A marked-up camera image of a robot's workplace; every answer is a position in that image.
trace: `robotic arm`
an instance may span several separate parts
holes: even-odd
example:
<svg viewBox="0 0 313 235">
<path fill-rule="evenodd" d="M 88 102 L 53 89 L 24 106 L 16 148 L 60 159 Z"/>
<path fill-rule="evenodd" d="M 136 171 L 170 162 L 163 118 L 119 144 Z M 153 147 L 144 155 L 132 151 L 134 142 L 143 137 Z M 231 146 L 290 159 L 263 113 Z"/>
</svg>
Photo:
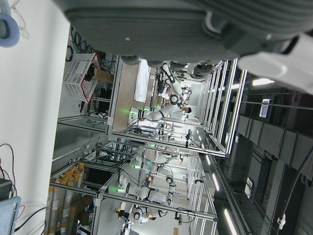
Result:
<svg viewBox="0 0 313 235">
<path fill-rule="evenodd" d="M 179 82 L 177 79 L 175 79 L 174 75 L 171 73 L 171 71 L 168 68 L 168 65 L 164 63 L 161 67 L 163 72 L 165 73 L 167 79 L 165 80 L 166 84 L 168 84 L 172 90 L 173 95 L 170 96 L 170 102 L 171 104 L 164 107 L 163 109 L 159 111 L 145 111 L 145 110 L 138 110 L 135 108 L 131 108 L 130 111 L 130 121 L 135 119 L 148 119 L 151 121 L 158 121 L 164 118 L 165 116 L 182 109 L 184 105 L 188 104 L 189 96 L 191 94 L 191 91 L 188 91 L 188 97 L 183 103 L 183 95 L 182 95 L 182 89 L 180 87 Z"/>
</svg>

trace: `ceiling light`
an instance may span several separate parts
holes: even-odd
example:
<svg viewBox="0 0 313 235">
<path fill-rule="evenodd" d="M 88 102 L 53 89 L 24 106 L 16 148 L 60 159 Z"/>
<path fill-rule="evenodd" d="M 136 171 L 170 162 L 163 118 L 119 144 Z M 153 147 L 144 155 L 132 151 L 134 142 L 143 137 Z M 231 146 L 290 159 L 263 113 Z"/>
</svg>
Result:
<svg viewBox="0 0 313 235">
<path fill-rule="evenodd" d="M 209 164 L 209 165 L 211 165 L 211 162 L 210 162 L 210 159 L 209 159 L 209 156 L 206 154 L 206 161 L 207 161 L 207 163 Z"/>
<path fill-rule="evenodd" d="M 219 183 L 217 182 L 217 179 L 214 173 L 212 174 L 212 178 L 213 178 L 216 191 L 220 191 L 220 186 L 219 186 Z"/>
<path fill-rule="evenodd" d="M 234 89 L 238 89 L 240 87 L 240 85 L 239 84 L 233 84 L 233 85 L 231 85 L 231 89 L 232 90 L 234 90 Z"/>
<path fill-rule="evenodd" d="M 274 81 L 269 80 L 267 78 L 259 78 L 252 81 L 253 86 L 261 86 L 269 83 L 273 83 Z"/>
<path fill-rule="evenodd" d="M 224 210 L 224 215 L 226 217 L 226 220 L 227 220 L 228 226 L 230 228 L 231 234 L 232 235 L 237 235 L 235 227 L 233 225 L 233 221 L 231 221 L 231 218 L 229 216 L 229 213 L 228 213 L 227 209 Z"/>
</svg>

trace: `cable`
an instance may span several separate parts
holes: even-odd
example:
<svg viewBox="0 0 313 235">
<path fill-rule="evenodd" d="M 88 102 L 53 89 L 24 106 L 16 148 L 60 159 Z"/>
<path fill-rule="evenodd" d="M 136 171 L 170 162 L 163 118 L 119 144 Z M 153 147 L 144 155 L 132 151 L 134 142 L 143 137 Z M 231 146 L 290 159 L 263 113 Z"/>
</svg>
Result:
<svg viewBox="0 0 313 235">
<path fill-rule="evenodd" d="M 22 213 L 19 215 L 18 219 L 22 216 L 24 210 L 25 210 L 25 205 L 21 205 L 20 208 L 23 207 Z"/>
<path fill-rule="evenodd" d="M 12 152 L 12 174 L 13 174 L 13 179 L 14 179 L 14 185 L 16 185 L 15 174 L 14 174 L 14 151 L 13 151 L 12 146 L 9 145 L 8 143 L 3 143 L 3 144 L 0 145 L 0 147 L 5 146 L 5 145 L 9 146 L 10 149 L 11 149 L 11 152 Z"/>
<path fill-rule="evenodd" d="M 185 208 L 182 208 L 182 207 L 177 207 L 176 210 L 178 210 L 178 211 L 180 211 L 180 212 L 182 212 L 182 211 L 183 211 L 183 212 L 192 212 L 192 213 L 194 214 L 194 217 L 193 217 L 193 219 L 192 219 L 191 221 L 189 221 L 189 222 L 180 221 L 180 223 L 186 223 L 186 224 L 188 224 L 188 223 L 193 222 L 193 221 L 196 219 L 196 214 L 195 214 L 195 212 L 192 211 L 192 210 L 185 209 Z"/>
<path fill-rule="evenodd" d="M 24 223 L 22 223 L 19 227 L 17 227 L 17 228 L 14 230 L 14 232 L 20 230 L 20 228 L 23 227 L 23 226 L 31 219 L 31 217 L 33 217 L 35 214 L 37 214 L 38 212 L 40 212 L 40 211 L 42 211 L 42 210 L 44 210 L 44 209 L 47 209 L 47 208 L 48 208 L 48 207 L 42 207 L 42 208 L 40 208 L 39 210 L 36 210 L 34 213 L 32 213 L 32 214 L 28 217 L 28 219 L 26 219 L 26 220 L 24 221 Z"/>
<path fill-rule="evenodd" d="M 294 190 L 294 187 L 295 187 L 295 185 L 296 185 L 296 183 L 297 183 L 297 181 L 298 181 L 298 178 L 299 178 L 299 176 L 300 176 L 300 174 L 301 174 L 301 171 L 302 171 L 303 167 L 305 166 L 305 164 L 307 163 L 308 159 L 310 158 L 310 156 L 311 156 L 312 154 L 313 154 L 313 146 L 312 146 L 312 148 L 310 149 L 309 153 L 306 155 L 306 157 L 305 157 L 305 159 L 303 160 L 303 162 L 301 163 L 301 165 L 300 165 L 300 167 L 299 167 L 299 170 L 298 170 L 296 176 L 294 177 L 294 180 L 293 180 L 293 183 L 292 183 L 292 185 L 291 185 L 288 198 L 287 198 L 287 200 L 286 200 L 286 202 L 285 202 L 285 204 L 284 204 L 284 207 L 283 207 L 284 209 L 283 209 L 283 212 L 282 212 L 282 217 L 283 217 L 283 216 L 285 215 L 285 213 L 286 213 L 286 210 L 287 210 L 289 201 L 290 201 L 290 199 L 291 199 L 291 195 L 292 195 L 293 190 Z"/>
<path fill-rule="evenodd" d="M 45 226 L 44 226 L 44 229 L 43 229 L 43 231 L 41 232 L 41 234 L 40 234 L 40 235 L 44 235 L 44 232 L 45 232 L 45 228 L 46 228 L 46 226 L 47 226 L 47 222 L 45 221 Z"/>
</svg>

